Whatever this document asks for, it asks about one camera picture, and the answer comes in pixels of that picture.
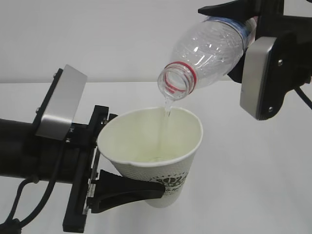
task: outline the black cable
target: black cable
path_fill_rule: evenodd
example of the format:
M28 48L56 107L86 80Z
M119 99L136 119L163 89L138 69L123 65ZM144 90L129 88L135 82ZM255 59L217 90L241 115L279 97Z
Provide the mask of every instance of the black cable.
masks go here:
M41 198L41 201L38 203L37 207L30 213L30 215L28 215L25 219L23 219L20 222L20 227L23 228L25 227L27 224L29 224L31 221L33 221L37 215L39 215L39 213L42 211L42 209L44 208L45 204L47 203L47 201L50 198L50 195L54 189L54 185L56 183L58 174L59 174L59 170L60 170L60 165L62 162L62 158L63 158L63 151L65 148L65 143L62 144L60 151L58 153L58 158L56 160L55 166L54 166L54 170L52 173L52 176L49 180L49 183L47 185L47 188Z
M312 101L308 98L308 96L300 89L300 87L294 89L296 93L301 97L301 99L310 107L312 110Z
M5 223L10 221L10 220L13 220L13 217L15 215L15 212L16 212L16 208L18 206L18 203L19 203L19 200L20 200L20 196L21 196L21 193L23 191L23 188L27 185L27 184L30 184L30 183L35 183L37 184L39 182L39 179L36 177L36 176L32 176L30 178L27 178L25 180L23 180L20 184L19 184L19 187L18 187L18 191L16 193L16 196L15 196L15 199L14 199L14 203L13 203L13 206L12 206L12 209L10 211L10 214L9 216L7 217L7 219L5 220Z

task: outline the cup logo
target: cup logo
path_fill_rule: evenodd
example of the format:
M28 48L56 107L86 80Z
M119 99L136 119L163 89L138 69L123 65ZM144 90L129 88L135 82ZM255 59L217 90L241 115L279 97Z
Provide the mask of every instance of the cup logo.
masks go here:
M182 187L183 183L186 180L188 173L183 172L179 174L173 175L163 175L163 176L156 176L149 180L149 182L158 182L163 184L166 187L166 191L164 195L172 195L174 194L179 188Z

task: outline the plastic bottle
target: plastic bottle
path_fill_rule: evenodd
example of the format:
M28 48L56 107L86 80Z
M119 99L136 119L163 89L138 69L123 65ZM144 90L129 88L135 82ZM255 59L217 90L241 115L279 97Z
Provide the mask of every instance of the plastic bottle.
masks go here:
M254 41L256 21L207 17L190 28L173 48L170 63L158 77L161 93L180 100L194 89L228 74Z

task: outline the white table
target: white table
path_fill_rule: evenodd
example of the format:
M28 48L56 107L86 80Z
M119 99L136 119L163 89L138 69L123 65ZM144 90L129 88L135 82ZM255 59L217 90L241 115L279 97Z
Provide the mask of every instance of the white table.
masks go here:
M32 122L47 83L0 84L0 118ZM312 97L312 89L307 87ZM239 107L230 81L196 90L177 106L204 126L203 143L178 201L156 209L144 201L89 214L86 234L312 233L312 112L290 93L280 113L259 122ZM94 105L112 113L163 104L156 83L88 83L75 122L88 123ZM99 168L116 173L104 158ZM0 177L0 220L8 215L20 179ZM46 182L24 189L16 217L37 205ZM70 185L58 184L24 234L60 234Z

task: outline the white paper cup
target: white paper cup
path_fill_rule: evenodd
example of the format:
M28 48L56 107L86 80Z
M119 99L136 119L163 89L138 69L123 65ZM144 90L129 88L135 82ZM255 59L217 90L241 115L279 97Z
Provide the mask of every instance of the white paper cup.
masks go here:
M190 111L173 107L166 135L168 154L164 151L171 158L153 161L163 116L161 107L120 115L111 120L97 138L101 154L122 176L165 185L162 198L146 200L157 208L167 207L178 198L203 138L199 118Z

